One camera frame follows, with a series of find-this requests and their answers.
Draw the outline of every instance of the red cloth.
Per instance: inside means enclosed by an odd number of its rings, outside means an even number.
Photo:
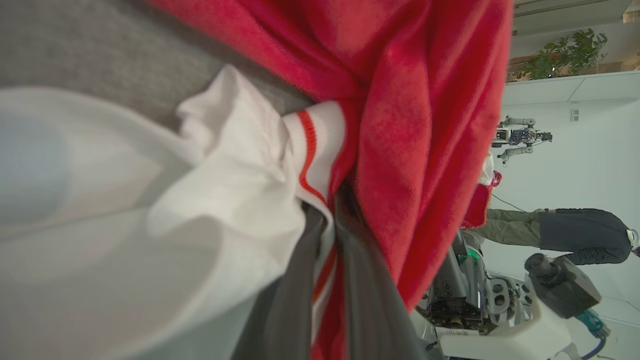
[[[486,224],[486,211],[489,209],[491,193],[493,188],[500,185],[501,180],[502,174],[494,170],[493,180],[489,185],[478,184],[476,186],[476,190],[471,197],[471,203],[467,208],[467,214],[464,221],[462,221],[462,227],[475,229]]]
[[[346,152],[358,158],[339,167],[355,166],[364,215],[413,308],[462,223],[500,119],[511,1],[151,1],[315,100],[358,109]],[[316,359],[344,352],[340,266],[336,279]]]

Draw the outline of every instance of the dark gray cloth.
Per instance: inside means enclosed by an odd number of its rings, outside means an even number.
[[[175,107],[233,64],[279,113],[310,99],[144,0],[0,0],[0,87],[43,85],[132,108],[171,129]]]
[[[568,251],[576,265],[621,263],[631,252],[628,227],[598,209],[557,209],[540,216],[540,248]]]

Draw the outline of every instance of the olive pants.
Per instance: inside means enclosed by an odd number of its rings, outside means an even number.
[[[489,209],[486,224],[472,231],[501,244],[540,247],[540,213]]]

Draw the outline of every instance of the red stripe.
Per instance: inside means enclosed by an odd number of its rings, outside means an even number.
[[[326,257],[324,261],[324,265],[322,266],[322,270],[320,271],[320,276],[318,277],[318,282],[316,283],[316,287],[314,288],[314,296],[313,303],[316,303],[318,297],[320,297],[320,293],[324,289],[327,280],[329,280],[329,275],[331,275],[331,270],[333,269],[333,263],[335,262],[335,246],[331,248],[329,251],[329,255]]]
[[[317,150],[317,138],[316,130],[314,129],[314,123],[311,121],[311,117],[306,110],[299,111],[298,117],[300,118],[302,128],[305,130],[305,137],[307,138],[307,158],[305,159],[305,166],[302,167],[302,171],[300,172],[300,185],[303,189],[316,196],[326,205],[326,200],[324,199],[322,194],[316,189],[312,188],[311,185],[309,185],[309,183],[307,182],[307,171],[309,170],[309,167],[311,167],[311,163],[316,156]]]
[[[305,158],[305,164],[302,167],[302,171],[300,172],[299,182],[300,186],[303,189],[313,194],[313,196],[320,199],[325,205],[326,200],[322,196],[322,194],[311,187],[307,181],[307,171],[311,167],[311,163],[313,162],[316,151],[317,151],[317,138],[316,138],[316,130],[314,129],[314,123],[311,121],[311,116],[307,113],[306,110],[301,110],[298,112],[298,117],[300,118],[300,122],[302,123],[302,128],[305,131],[305,138],[307,139],[307,157]],[[314,294],[313,294],[313,303],[315,304],[326,285],[326,282],[329,280],[329,275],[331,275],[331,270],[333,269],[333,264],[335,262],[335,247],[332,247],[329,251],[329,255],[326,257],[324,264],[322,265],[322,270],[320,271],[320,276],[314,286]]]

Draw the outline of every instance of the green leaves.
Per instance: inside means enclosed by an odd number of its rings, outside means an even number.
[[[577,75],[584,69],[594,67],[607,54],[601,54],[602,47],[608,39],[604,33],[595,33],[589,28],[580,30],[569,37],[560,38],[557,42],[547,43],[538,50],[534,58],[524,65],[523,71],[531,79],[546,79],[564,76],[566,69],[570,75]]]

